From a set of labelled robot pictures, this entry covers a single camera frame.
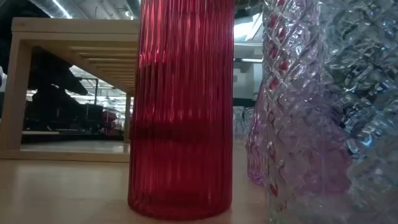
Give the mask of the black background cabinet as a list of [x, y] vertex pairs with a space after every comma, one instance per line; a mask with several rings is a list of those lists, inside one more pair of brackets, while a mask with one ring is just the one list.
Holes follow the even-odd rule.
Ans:
[[233, 98], [233, 106], [242, 106], [244, 108], [254, 107], [256, 102], [247, 98]]

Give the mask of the red ribbed cylinder vase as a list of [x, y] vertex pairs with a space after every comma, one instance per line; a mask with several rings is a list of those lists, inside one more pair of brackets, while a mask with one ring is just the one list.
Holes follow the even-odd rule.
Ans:
[[142, 0], [129, 207], [163, 220], [232, 201], [234, 0]]

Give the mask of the clear round wide-mouth vase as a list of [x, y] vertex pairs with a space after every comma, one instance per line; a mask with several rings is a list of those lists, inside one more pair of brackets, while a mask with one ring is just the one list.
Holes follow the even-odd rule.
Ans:
[[246, 137], [249, 136], [251, 131], [252, 121], [254, 119], [254, 107], [249, 107], [244, 110], [244, 133]]

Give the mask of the pink ribbed cone vase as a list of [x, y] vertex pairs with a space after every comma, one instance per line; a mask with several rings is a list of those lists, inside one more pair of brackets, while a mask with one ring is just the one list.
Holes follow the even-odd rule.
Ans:
[[266, 84], [261, 83], [253, 111], [246, 142], [247, 174], [257, 185], [264, 185], [264, 159], [266, 148]]

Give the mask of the red background cart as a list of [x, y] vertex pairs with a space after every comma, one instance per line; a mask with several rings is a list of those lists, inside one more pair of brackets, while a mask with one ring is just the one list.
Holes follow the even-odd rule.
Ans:
[[117, 135], [116, 123], [117, 115], [111, 111], [102, 112], [103, 133], [107, 136]]

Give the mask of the clear flask-shaped glass vase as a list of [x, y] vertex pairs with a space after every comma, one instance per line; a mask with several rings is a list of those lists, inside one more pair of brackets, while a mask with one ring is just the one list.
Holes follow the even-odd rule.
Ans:
[[244, 137], [244, 107], [233, 107], [233, 136], [235, 139], [242, 139]]

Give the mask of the wooden slatted shelf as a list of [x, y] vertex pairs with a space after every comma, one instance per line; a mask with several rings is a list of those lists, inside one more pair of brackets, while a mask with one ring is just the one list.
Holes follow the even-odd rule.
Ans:
[[0, 123], [0, 159], [129, 162], [129, 153], [21, 150], [24, 103], [34, 47], [66, 60], [126, 93], [126, 112], [136, 92], [138, 20], [15, 17]]

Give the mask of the black background barrier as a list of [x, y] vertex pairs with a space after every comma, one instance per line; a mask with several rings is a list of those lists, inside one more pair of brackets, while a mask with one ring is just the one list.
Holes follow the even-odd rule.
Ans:
[[38, 91], [26, 101], [23, 130], [96, 132], [103, 123], [103, 109], [80, 104], [64, 91]]

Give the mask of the clear bumpy glass vase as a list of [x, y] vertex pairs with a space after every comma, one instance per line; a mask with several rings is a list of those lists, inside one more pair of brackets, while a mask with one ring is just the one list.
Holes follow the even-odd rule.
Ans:
[[351, 157], [349, 224], [398, 224], [398, 0], [320, 0], [335, 120]]

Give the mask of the black metal gantry frame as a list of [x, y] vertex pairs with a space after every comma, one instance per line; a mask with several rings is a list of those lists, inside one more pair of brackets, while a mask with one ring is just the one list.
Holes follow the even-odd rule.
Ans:
[[79, 103], [97, 105], [99, 80], [97, 78], [84, 77], [78, 77], [78, 79], [88, 93], [86, 95], [79, 95], [77, 93], [68, 94]]

